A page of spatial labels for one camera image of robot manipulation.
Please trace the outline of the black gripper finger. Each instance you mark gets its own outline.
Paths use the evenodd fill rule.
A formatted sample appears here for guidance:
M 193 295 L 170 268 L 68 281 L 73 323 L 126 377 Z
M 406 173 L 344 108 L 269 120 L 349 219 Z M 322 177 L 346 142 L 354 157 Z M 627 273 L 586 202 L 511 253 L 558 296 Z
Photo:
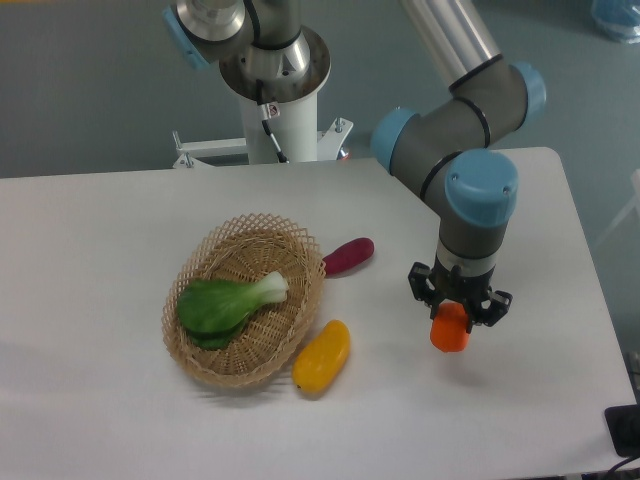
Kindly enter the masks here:
M 429 309 L 429 318 L 434 320 L 437 315 L 437 290 L 432 285 L 431 268 L 421 262 L 414 262 L 408 274 L 408 282 L 414 299 L 422 302 Z
M 466 331 L 471 332 L 474 326 L 494 326 L 509 312 L 512 295 L 506 291 L 488 288 L 478 295 L 464 301 L 467 314 Z

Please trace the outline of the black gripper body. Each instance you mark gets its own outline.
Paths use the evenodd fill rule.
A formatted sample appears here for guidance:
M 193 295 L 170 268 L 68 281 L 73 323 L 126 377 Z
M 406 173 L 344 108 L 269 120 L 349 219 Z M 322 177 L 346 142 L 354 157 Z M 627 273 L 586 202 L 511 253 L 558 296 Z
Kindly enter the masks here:
M 496 254 L 472 259 L 438 249 L 429 282 L 434 287 L 430 306 L 451 300 L 480 304 L 489 299 L 490 282 L 496 266 Z

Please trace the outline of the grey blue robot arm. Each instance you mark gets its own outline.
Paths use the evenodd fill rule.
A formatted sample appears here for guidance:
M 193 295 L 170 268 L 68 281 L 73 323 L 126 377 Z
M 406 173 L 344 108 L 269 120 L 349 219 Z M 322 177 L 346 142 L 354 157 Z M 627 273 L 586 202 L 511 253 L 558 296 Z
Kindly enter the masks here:
M 432 266 L 409 274 L 414 297 L 438 316 L 460 305 L 468 327 L 493 326 L 509 293 L 491 287 L 514 212 L 518 173 L 492 144 L 546 103 L 537 70 L 507 63 L 468 1 L 406 1 L 403 9 L 450 92 L 421 115 L 398 108 L 377 125 L 371 149 L 440 220 Z M 217 64 L 240 101 L 249 161 L 316 161 L 328 137 L 317 130 L 316 96 L 330 72 L 324 40 L 301 20 L 297 1 L 173 1 L 164 24 L 195 69 Z

